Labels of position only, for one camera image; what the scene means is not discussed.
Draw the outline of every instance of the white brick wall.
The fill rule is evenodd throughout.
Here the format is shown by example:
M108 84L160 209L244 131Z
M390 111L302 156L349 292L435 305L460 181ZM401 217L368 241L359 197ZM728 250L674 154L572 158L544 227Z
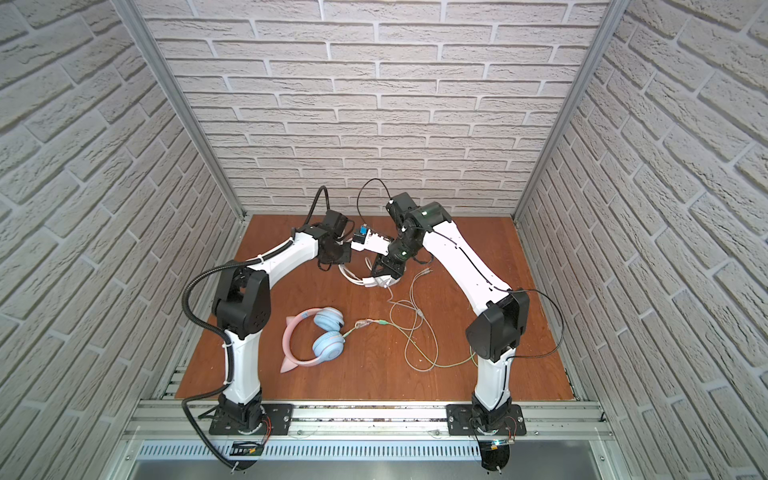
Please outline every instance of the white brick wall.
M138 4L249 212L303 213L323 181L353 212L380 176L412 194L451 179L452 213L505 215L606 2Z
M98 478L234 215L110 2L0 5L0 85L0 477Z
M518 216L638 478L768 472L767 15L634 0Z

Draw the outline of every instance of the metal corner post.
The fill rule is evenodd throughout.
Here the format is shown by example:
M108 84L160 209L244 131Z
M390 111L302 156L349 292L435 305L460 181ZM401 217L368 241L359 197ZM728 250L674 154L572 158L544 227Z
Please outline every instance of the metal corner post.
M227 203L237 216L237 219L242 223L245 221L245 209L240 203L240 200L235 194L235 190L230 185L227 175L221 168L214 149L208 143L208 139L203 132L203 128L197 121L197 118L192 112L192 107L187 102L187 98L181 93L181 86L176 81L173 72L170 70L168 63L161 54L160 47L154 40L152 33L147 26L147 22L144 21L144 17L141 16L138 7L134 0L112 0L115 9L123 20L125 28L134 38L136 46L144 56L144 60L149 65L149 68L154 73L157 83L163 89L165 96L168 99L171 107L176 111L176 115L179 117L179 121L187 130L192 143L200 152L200 156L203 159L210 174L214 177L216 185L221 190L224 198L227 199Z
M630 2L631 0L611 0L611 3L606 7L605 15L603 15L600 26L594 33L592 44L587 50L587 54L584 57L584 61L581 63L581 67L576 73L573 83L571 83L571 89L565 96L563 108L560 109L557 118L555 118L552 130L549 132L544 147L541 149L541 154L539 155L538 160L536 160L533 172L531 172L531 176L525 184L522 197L520 197L520 201L518 202L517 207L515 207L515 212L512 214L513 220L516 221L518 219L518 213L522 212L531 200L538 179L541 178L544 170L549 165L554 149L558 146L560 137L563 136L568 128L568 124L571 122L571 117L574 112L576 112L576 108L579 105L581 96L586 92L593 73L598 69L600 60L603 58L603 53L605 53L608 48L608 43L611 42L611 38L613 37L616 28L619 26L621 17L627 10Z

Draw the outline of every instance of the black mounting plate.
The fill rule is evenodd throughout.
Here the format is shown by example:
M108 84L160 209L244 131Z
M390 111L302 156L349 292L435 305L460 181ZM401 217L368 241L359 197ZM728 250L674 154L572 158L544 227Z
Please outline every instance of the black mounting plate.
M451 403L446 405L445 417L448 420L448 434L451 436L476 434L479 438L482 438L484 435L482 432L478 432L476 428L469 425L469 420L472 418L471 404ZM500 430L503 430L503 432L499 432L497 435L504 435L507 433L505 425L508 425L509 428L512 429L512 433L515 436L522 436L528 433L528 430L525 428L525 419L523 418L523 411L520 408L520 405L512 403L509 406L509 410L507 411L504 420L506 423L499 426Z
M290 403L262 403L261 406L272 422L271 435L288 435L293 405ZM217 408L214 418L210 422L208 433L210 435L243 435L242 432L238 431L239 427L238 422ZM251 432L250 435L264 435L265 433L266 425L259 425L259 428Z

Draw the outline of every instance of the brown wooden surface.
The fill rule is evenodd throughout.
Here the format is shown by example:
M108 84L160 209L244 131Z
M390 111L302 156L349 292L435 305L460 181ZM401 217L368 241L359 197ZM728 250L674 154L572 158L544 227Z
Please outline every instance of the brown wooden surface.
M393 234L389 217L370 217L379 231ZM509 218L455 218L469 245L500 278L512 288L533 288L520 241ZM290 235L290 228L303 222L300 216L253 217L235 256L247 260L273 248ZM374 253L367 252L372 258ZM420 260L429 258L424 250ZM366 275L365 255L353 252L351 271ZM435 260L434 272L416 280L415 298L435 330L440 347L439 364L449 365L468 358L464 330L475 319L468 300L448 272ZM406 274L392 291L395 300L408 298L413 276L424 266L409 261ZM522 337L519 355L546 353L554 347L538 294L531 293L528 330ZM315 260L304 263L272 288L272 316L262 332L259 346L259 378L265 399L329 400L469 400L477 380L477 367L471 362L448 369L416 372L403 359L406 338L392 326L371 325L352 332L344 351L337 358L314 367L297 367L280 373L283 361L282 335L285 317L312 307L333 306L344 315L343 332L363 318L389 318L389 292L381 288L352 285L333 267L329 272L317 269ZM411 326L411 310L396 307L394 320ZM215 323L213 317L209 322ZM312 343L323 333L311 319L298 325L291 346L299 359L311 359ZM414 335L424 352L433 358L435 344L424 326ZM412 347L408 356L419 368L429 364ZM221 340L204 332L195 349L177 398L211 391L224 378L224 354ZM514 400L572 399L560 356L543 359L516 359L512 362L510 391Z

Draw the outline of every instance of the blue ear cup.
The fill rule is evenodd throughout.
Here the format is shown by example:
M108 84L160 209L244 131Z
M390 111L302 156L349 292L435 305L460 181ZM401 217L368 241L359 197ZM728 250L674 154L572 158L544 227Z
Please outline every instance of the blue ear cup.
M342 350L344 350L344 337L338 331L325 332L312 344L312 351L320 362L335 359L341 355Z
M344 319L339 310L327 306L315 314L315 324L327 332L338 332L344 326Z

